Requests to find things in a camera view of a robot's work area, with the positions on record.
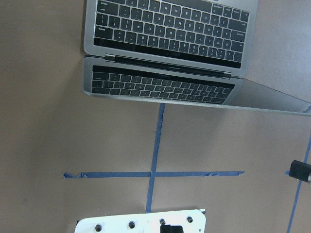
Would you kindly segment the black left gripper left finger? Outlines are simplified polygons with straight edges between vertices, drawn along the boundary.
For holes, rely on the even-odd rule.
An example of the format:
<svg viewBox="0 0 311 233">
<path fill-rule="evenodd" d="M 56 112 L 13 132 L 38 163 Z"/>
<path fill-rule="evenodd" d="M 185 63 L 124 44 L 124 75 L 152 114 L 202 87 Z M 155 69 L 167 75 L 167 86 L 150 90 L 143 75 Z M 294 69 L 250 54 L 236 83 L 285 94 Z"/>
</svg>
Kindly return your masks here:
<svg viewBox="0 0 311 233">
<path fill-rule="evenodd" d="M 183 233 L 182 226 L 175 226 L 175 225 L 161 225 L 160 226 L 160 233 Z"/>
</svg>

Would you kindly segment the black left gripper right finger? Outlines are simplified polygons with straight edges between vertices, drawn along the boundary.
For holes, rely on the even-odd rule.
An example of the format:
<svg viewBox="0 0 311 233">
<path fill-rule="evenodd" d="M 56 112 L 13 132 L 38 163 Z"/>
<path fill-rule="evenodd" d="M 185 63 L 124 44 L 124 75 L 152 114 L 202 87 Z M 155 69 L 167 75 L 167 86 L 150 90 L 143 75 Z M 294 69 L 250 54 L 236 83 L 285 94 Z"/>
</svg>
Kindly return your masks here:
<svg viewBox="0 0 311 233">
<path fill-rule="evenodd" d="M 290 176 L 302 182 L 311 184 L 311 166 L 310 164 L 293 160 L 290 166 Z"/>
</svg>

